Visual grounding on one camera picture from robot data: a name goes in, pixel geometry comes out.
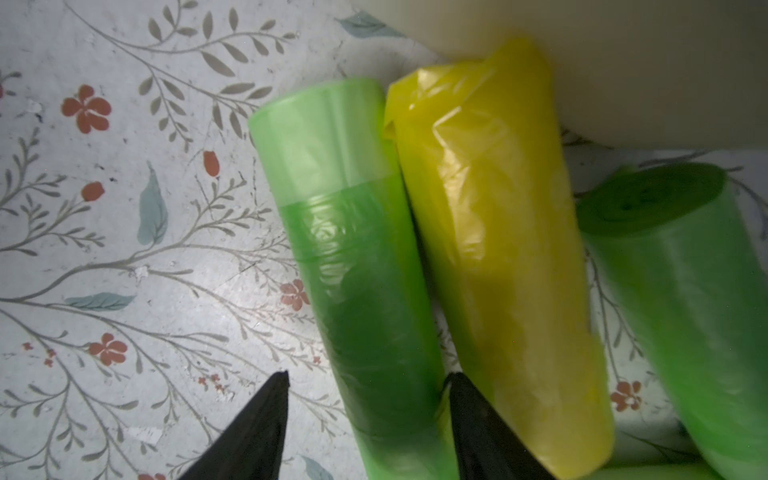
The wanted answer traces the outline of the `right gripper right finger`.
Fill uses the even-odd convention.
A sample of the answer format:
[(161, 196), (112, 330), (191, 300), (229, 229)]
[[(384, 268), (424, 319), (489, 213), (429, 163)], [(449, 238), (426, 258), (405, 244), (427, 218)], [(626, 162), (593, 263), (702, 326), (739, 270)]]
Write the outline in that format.
[(446, 394), (461, 479), (554, 480), (468, 376), (448, 374)]

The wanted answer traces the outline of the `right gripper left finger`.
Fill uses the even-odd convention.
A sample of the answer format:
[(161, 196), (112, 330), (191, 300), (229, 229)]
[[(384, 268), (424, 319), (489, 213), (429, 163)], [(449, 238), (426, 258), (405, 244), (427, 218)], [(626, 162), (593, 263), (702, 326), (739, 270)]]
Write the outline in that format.
[(276, 372), (256, 392), (183, 480), (279, 477), (288, 422), (289, 374)]

